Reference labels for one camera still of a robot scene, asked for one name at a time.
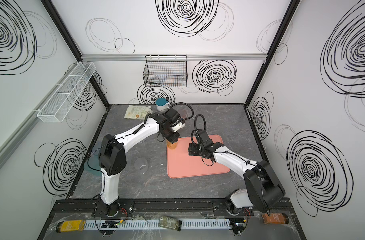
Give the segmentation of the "amber glass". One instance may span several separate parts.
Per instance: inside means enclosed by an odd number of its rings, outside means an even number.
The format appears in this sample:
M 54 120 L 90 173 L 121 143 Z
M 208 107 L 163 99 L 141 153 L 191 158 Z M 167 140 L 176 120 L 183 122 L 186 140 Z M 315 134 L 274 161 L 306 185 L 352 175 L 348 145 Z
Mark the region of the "amber glass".
M 169 141 L 166 141 L 166 144 L 167 144 L 167 148 L 170 149 L 170 150 L 174 150 L 177 148 L 178 146 L 178 142 L 175 142 L 175 143 L 171 143 Z

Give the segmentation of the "pink tray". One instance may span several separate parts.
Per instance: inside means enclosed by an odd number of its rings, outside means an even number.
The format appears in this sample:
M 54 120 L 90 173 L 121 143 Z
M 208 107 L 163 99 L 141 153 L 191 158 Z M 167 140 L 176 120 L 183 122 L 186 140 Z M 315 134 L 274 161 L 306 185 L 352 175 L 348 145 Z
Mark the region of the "pink tray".
M 176 148 L 167 147 L 167 175 L 171 179 L 190 178 L 225 174 L 230 169 L 224 165 L 214 163 L 213 166 L 206 166 L 201 157 L 189 156 L 188 147 L 191 143 L 190 137 L 179 138 Z

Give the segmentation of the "teal glass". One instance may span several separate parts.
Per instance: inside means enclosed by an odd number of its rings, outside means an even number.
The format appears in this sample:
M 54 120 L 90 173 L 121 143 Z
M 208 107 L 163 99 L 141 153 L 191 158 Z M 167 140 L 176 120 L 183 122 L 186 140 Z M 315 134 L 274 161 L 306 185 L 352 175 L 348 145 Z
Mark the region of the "teal glass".
M 100 176 L 101 175 L 101 167 L 99 166 L 99 160 L 97 156 L 91 156 L 85 163 L 84 163 L 84 169 L 95 175 Z

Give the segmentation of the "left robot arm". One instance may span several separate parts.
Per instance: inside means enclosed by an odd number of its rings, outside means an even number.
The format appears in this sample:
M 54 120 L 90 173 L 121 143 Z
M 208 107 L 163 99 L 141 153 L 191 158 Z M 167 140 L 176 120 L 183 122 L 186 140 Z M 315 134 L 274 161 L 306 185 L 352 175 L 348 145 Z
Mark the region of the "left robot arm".
M 118 135 L 104 136 L 98 153 L 99 166 L 102 174 L 102 186 L 99 198 L 102 212 L 108 217 L 114 217 L 119 212 L 119 178 L 127 165 L 126 153 L 139 142 L 157 134 L 164 140 L 174 144 L 178 141 L 178 131 L 185 125 L 182 118 L 173 108 L 165 113 L 148 113 L 143 122 L 130 130 Z

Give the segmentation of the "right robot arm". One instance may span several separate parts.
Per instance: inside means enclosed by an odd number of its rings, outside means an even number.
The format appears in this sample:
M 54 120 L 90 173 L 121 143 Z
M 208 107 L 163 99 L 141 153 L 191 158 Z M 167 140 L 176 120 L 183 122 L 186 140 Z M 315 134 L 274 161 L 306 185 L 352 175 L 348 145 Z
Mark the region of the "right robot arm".
M 269 213 L 285 196 L 285 189 L 267 161 L 253 161 L 231 151 L 220 142 L 214 142 L 205 130 L 193 130 L 188 147 L 190 156 L 209 159 L 238 174 L 245 183 L 244 189 L 233 191 L 226 197 L 227 210 L 235 215 L 243 208 L 255 208 Z

